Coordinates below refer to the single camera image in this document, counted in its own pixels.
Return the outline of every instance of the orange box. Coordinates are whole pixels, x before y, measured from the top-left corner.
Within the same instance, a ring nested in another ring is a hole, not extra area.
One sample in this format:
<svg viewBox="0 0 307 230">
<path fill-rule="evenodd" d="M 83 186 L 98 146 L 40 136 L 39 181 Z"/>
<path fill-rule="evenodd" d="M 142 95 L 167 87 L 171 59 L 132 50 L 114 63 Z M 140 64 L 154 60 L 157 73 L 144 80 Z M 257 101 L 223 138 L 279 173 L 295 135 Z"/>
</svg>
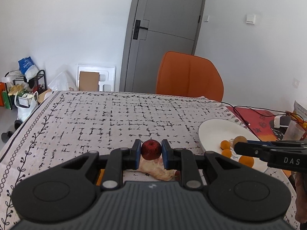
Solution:
<svg viewBox="0 0 307 230">
<path fill-rule="evenodd" d="M 5 83 L 0 82 L 0 106 L 4 106 L 2 91 L 5 91 Z"/>
</svg>

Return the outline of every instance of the human hand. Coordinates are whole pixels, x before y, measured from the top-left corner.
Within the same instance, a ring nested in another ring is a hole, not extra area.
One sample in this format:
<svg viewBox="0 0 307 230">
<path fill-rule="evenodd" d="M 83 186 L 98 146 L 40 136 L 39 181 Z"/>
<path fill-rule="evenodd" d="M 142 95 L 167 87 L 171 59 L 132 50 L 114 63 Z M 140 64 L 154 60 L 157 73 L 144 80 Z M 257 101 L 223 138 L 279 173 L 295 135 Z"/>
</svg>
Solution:
<svg viewBox="0 0 307 230">
<path fill-rule="evenodd" d="M 307 194 L 304 190 L 304 178 L 302 173 L 295 175 L 296 186 L 296 214 L 295 219 L 300 223 L 307 222 Z"/>
</svg>

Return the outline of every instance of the white floor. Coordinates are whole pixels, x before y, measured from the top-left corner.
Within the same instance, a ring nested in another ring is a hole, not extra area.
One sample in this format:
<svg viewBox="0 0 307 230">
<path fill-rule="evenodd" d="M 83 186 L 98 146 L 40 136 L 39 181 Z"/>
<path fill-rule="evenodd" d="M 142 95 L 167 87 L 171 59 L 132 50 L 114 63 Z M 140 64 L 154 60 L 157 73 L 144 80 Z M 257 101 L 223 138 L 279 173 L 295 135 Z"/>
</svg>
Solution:
<svg viewBox="0 0 307 230">
<path fill-rule="evenodd" d="M 0 106 L 0 134 L 7 131 L 14 132 L 14 122 L 17 119 L 17 109 L 8 110 Z M 0 150 L 5 143 L 0 140 Z"/>
</svg>

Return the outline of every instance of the white wall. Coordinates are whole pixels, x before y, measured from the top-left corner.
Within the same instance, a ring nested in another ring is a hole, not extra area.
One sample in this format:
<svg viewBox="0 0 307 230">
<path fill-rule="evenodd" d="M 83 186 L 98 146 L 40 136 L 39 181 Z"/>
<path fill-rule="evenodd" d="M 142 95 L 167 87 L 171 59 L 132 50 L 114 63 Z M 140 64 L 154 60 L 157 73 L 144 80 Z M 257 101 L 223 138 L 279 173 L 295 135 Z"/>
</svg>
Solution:
<svg viewBox="0 0 307 230">
<path fill-rule="evenodd" d="M 50 82 L 78 63 L 116 66 L 119 89 L 131 0 L 0 0 L 0 77 L 31 56 Z"/>
<path fill-rule="evenodd" d="M 306 98 L 307 0 L 206 0 L 204 15 L 195 54 L 216 66 L 225 102 L 292 110 Z"/>
</svg>

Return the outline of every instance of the white plastic bag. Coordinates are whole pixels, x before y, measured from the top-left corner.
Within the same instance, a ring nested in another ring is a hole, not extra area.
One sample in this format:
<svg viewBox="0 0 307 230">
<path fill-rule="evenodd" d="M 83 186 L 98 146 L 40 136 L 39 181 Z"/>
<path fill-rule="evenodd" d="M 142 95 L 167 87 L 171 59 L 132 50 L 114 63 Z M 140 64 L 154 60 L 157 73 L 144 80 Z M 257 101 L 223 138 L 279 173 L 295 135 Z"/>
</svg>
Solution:
<svg viewBox="0 0 307 230">
<path fill-rule="evenodd" d="M 48 87 L 52 91 L 77 91 L 76 85 L 66 72 L 61 72 Z"/>
<path fill-rule="evenodd" d="M 34 111 L 34 109 L 38 106 L 37 98 L 38 98 L 38 92 L 35 92 L 34 97 L 31 100 L 30 107 L 24 108 L 24 107 L 19 106 L 19 104 L 17 102 L 17 95 L 15 95 L 15 106 L 18 109 L 18 113 L 17 113 L 17 119 L 18 120 L 20 120 L 21 122 L 24 122 L 31 115 L 31 113 Z"/>
<path fill-rule="evenodd" d="M 20 76 L 22 76 L 21 71 L 19 70 L 12 71 L 12 72 L 9 72 L 9 74 L 6 77 L 2 77 L 1 82 L 3 83 L 12 82 L 13 83 L 13 80 L 19 78 Z"/>
</svg>

